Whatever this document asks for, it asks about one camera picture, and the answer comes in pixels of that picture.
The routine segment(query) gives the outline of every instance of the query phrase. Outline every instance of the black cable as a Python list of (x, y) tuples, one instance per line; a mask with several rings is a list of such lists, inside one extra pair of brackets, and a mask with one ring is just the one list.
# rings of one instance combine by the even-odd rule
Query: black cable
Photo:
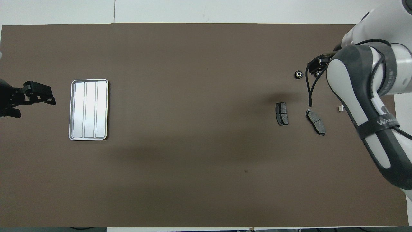
[(72, 228), (74, 230), (88, 230), (88, 229), (95, 228), (95, 227), (85, 227), (85, 228), (70, 227), (70, 228)]
[(399, 134), (405, 136), (406, 138), (412, 140), (412, 135), (406, 133), (405, 131), (401, 130), (399, 127), (393, 127), (392, 129), (394, 129), (396, 132), (398, 132)]
[(378, 62), (376, 62), (375, 67), (373, 67), (372, 72), (370, 73), (369, 80), (370, 80), (370, 85), (369, 85), (369, 97), (374, 98), (373, 96), (373, 78), (375, 77), (376, 71), (378, 70), (379, 66), (384, 62), (384, 58), (381, 57), (379, 58)]
[(389, 47), (392, 47), (392, 46), (391, 46), (391, 43), (389, 43), (389, 42), (386, 41), (386, 40), (381, 40), (381, 39), (364, 40), (364, 41), (359, 42), (359, 43), (357, 43), (357, 44), (355, 44), (355, 45), (361, 45), (361, 44), (369, 43), (369, 42), (381, 42), (381, 43), (384, 43), (384, 44), (388, 45)]
[[(364, 40), (362, 42), (357, 43), (356, 45), (362, 45), (364, 43), (369, 43), (369, 42), (381, 42), (384, 43), (386, 45), (388, 45), (389, 47), (391, 47), (391, 43), (389, 43), (386, 40), (381, 40), (381, 39), (370, 39), (370, 40)], [(305, 77), (306, 77), (306, 86), (308, 89), (308, 95), (309, 95), (309, 99), (308, 99), (308, 105), (309, 107), (312, 107), (312, 93), (313, 93), (313, 89), (315, 88), (316, 83), (318, 82), (319, 78), (322, 76), (322, 74), (326, 71), (327, 66), (322, 69), (321, 71), (319, 71), (319, 76), (316, 77), (316, 80), (313, 82), (312, 87), (310, 87), (309, 85), (309, 78), (308, 78), (308, 71), (309, 71), (309, 67), (310, 65), (312, 65), (313, 62), (317, 61), (319, 58), (323, 57), (323, 54), (320, 56), (317, 56), (316, 58), (314, 58), (313, 60), (311, 60), (308, 65), (306, 66), (306, 71), (305, 71)], [(376, 70), (378, 69), (379, 65), (383, 62), (385, 63), (385, 59), (383, 58), (383, 54), (381, 54), (381, 58), (378, 60), (378, 63), (376, 63), (375, 67), (373, 68), (373, 71), (371, 73), (371, 81), (370, 81), (370, 96), (371, 98), (373, 98), (373, 94), (372, 94), (372, 81), (373, 81), (373, 77), (376, 73)]]
[(365, 229), (363, 229), (363, 228), (361, 228), (361, 227), (358, 227), (358, 229), (360, 229), (360, 230), (362, 230), (362, 231), (365, 231), (365, 232), (375, 232), (375, 231), (370, 231), (370, 230), (365, 230)]

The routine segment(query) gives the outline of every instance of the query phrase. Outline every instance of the silver tray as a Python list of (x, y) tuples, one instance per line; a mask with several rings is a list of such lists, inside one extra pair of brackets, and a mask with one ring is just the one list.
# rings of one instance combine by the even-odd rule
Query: silver tray
[(109, 81), (74, 80), (70, 100), (69, 138), (104, 140), (107, 137)]

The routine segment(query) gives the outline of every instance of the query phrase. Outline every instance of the brown surface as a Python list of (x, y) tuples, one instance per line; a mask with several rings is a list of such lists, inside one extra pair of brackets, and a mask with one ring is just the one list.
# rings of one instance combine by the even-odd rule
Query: brown surface
[[(0, 120), (0, 226), (407, 225), (404, 194), (325, 78), (312, 108), (324, 137), (293, 78), (350, 28), (4, 26), (0, 78), (47, 84), (57, 105)], [(68, 138), (70, 84), (85, 78), (110, 81), (106, 141)], [(275, 119), (282, 101), (288, 126)]]

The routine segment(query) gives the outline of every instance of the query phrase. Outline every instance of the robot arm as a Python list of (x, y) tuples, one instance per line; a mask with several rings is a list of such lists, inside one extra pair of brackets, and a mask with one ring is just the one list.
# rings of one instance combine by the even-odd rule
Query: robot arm
[(14, 88), (0, 79), (0, 117), (20, 118), (20, 110), (16, 106), (40, 102), (56, 105), (52, 88), (34, 81), (27, 81), (23, 88)]
[(379, 171), (410, 199), (412, 140), (380, 96), (412, 92), (411, 38), (412, 0), (388, 1), (344, 36), (327, 66), (328, 84)]

